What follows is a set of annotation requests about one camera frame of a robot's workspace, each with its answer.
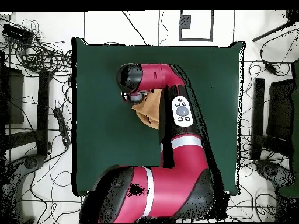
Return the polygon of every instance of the red robot arm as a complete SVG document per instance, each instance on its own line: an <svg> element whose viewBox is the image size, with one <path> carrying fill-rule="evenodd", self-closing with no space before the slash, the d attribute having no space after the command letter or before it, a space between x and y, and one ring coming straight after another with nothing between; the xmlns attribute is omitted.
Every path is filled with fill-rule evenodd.
<svg viewBox="0 0 299 224"><path fill-rule="evenodd" d="M117 82L132 102L162 89L159 167L119 167L86 197L80 223L133 223L141 217L199 219L213 205L213 184L185 82L168 64L125 64Z"/></svg>

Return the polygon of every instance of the control panel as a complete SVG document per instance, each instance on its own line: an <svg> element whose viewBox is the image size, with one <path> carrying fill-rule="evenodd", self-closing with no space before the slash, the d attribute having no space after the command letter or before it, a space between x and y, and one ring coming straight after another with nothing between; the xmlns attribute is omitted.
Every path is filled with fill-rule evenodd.
<svg viewBox="0 0 299 224"><path fill-rule="evenodd" d="M183 96L177 96L172 100L172 114L178 126L188 127L193 124L190 104Z"/></svg>

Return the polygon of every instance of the black joint cap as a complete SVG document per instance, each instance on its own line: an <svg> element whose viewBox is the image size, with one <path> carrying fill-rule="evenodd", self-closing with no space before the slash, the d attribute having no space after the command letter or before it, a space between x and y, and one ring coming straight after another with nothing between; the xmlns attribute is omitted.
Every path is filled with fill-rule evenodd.
<svg viewBox="0 0 299 224"><path fill-rule="evenodd" d="M136 92L141 80L142 80L141 65L124 64L117 71L117 82L124 93Z"/></svg>

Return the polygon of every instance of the dark green mat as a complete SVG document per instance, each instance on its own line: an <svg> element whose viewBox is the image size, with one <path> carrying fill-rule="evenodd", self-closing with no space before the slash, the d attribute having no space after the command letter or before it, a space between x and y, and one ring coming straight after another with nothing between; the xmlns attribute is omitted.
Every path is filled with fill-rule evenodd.
<svg viewBox="0 0 299 224"><path fill-rule="evenodd" d="M77 154L73 147L73 189L80 195L91 190L99 176L113 165L160 163L158 131L143 124L130 105L124 103L116 83L118 68L133 62L177 64L183 68L206 121L225 191L238 194L238 93L242 86L240 54L245 43L238 42L231 48L146 47L87 45L78 38L76 44Z"/></svg>

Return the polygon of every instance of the white stripe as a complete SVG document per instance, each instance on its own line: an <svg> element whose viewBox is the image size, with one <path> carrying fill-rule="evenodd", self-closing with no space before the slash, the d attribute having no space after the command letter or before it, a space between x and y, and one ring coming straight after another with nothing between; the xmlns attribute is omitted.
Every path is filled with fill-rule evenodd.
<svg viewBox="0 0 299 224"><path fill-rule="evenodd" d="M146 217L150 214L152 209L152 203L154 201L154 177L152 176L151 169L144 167L147 172L147 184L148 184L148 194L147 194L147 205L145 206L145 210L142 217Z"/></svg>
<svg viewBox="0 0 299 224"><path fill-rule="evenodd" d="M176 138L171 141L172 143L172 149L175 149L177 147L185 146L185 145L196 145L199 147L203 147L201 144L200 138L196 136L182 136L180 138ZM160 151L162 153L163 151L163 144L160 144Z"/></svg>

